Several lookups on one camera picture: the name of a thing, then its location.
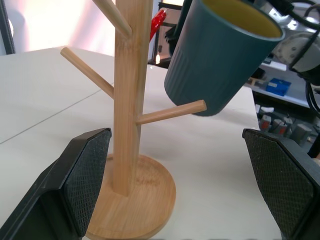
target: blue box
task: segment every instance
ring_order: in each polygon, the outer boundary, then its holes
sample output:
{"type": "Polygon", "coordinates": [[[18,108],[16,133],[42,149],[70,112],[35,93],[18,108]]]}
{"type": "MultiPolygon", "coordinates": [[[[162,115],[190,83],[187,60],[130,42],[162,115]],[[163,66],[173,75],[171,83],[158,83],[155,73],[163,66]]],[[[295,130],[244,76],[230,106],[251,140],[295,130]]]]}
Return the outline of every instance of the blue box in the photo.
{"type": "Polygon", "coordinates": [[[291,82],[273,78],[266,86],[266,91],[280,96],[286,95],[291,82]]]}

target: bamboo mug stand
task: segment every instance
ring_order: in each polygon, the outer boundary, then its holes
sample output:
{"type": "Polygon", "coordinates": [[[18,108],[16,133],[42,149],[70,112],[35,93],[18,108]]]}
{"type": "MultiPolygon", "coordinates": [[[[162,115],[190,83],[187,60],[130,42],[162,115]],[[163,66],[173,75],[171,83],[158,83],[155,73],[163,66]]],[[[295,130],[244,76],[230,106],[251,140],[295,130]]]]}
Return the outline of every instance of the bamboo mug stand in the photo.
{"type": "Polygon", "coordinates": [[[114,99],[114,149],[86,236],[148,239],[168,221],[175,182],[156,160],[139,155],[141,125],[206,110],[203,100],[143,114],[152,0],[93,0],[116,29],[114,87],[67,47],[70,63],[114,99]]]}

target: small component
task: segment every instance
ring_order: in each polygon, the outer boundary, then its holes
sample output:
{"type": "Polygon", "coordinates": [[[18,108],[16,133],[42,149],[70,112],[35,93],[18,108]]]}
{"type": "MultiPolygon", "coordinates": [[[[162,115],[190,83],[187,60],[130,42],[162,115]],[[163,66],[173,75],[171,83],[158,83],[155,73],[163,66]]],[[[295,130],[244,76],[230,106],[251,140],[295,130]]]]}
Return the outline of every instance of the small component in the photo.
{"type": "Polygon", "coordinates": [[[268,115],[263,115],[259,124],[260,130],[263,132],[268,132],[271,127],[271,117],[268,115]]]}
{"type": "Polygon", "coordinates": [[[298,124],[293,130],[290,139],[295,141],[298,145],[303,146],[306,143],[311,132],[312,130],[309,127],[303,124],[298,124]]]}
{"type": "Polygon", "coordinates": [[[270,128],[270,133],[284,135],[287,130],[288,125],[281,119],[275,119],[270,128]]]}
{"type": "Polygon", "coordinates": [[[291,135],[291,127],[292,127],[292,124],[293,124],[293,121],[291,118],[289,117],[284,117],[283,118],[283,121],[285,122],[285,124],[287,125],[287,128],[283,134],[284,137],[288,138],[290,135],[291,135]]]}

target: white table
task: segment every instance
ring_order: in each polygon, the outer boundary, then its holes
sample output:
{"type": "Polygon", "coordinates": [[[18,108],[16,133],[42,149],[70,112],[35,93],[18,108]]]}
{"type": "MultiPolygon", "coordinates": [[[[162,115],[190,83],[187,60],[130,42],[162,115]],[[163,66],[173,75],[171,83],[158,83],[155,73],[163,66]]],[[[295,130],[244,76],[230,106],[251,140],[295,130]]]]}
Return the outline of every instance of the white table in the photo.
{"type": "MultiPolygon", "coordinates": [[[[113,83],[113,57],[71,49],[113,83]]],[[[0,56],[0,71],[0,144],[99,91],[60,48],[0,56]]]]}
{"type": "MultiPolygon", "coordinates": [[[[113,72],[113,67],[106,66],[104,71],[113,72]]],[[[62,83],[78,75],[76,69],[71,72],[62,83]]],[[[164,90],[166,72],[148,66],[144,113],[174,106],[164,90]]],[[[70,89],[64,94],[77,93],[70,89]]],[[[103,127],[113,128],[113,100],[99,91],[0,144],[0,226],[72,138],[103,127]]],[[[162,163],[177,190],[172,216],[153,239],[280,239],[259,192],[243,128],[258,128],[252,91],[247,87],[216,116],[187,115],[142,126],[140,153],[162,163]]]]}

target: textured rubber pad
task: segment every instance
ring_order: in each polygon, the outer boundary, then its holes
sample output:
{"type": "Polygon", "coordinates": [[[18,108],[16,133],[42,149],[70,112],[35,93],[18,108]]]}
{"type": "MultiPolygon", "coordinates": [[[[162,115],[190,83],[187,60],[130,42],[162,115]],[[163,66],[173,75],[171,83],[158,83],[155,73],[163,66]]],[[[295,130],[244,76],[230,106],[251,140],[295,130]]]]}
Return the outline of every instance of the textured rubber pad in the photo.
{"type": "Polygon", "coordinates": [[[64,197],[79,236],[86,234],[105,171],[111,132],[88,141],[64,184],[64,197]]]}
{"type": "Polygon", "coordinates": [[[259,190],[290,239],[314,197],[313,185],[276,141],[252,131],[245,131],[243,137],[259,190]]]}

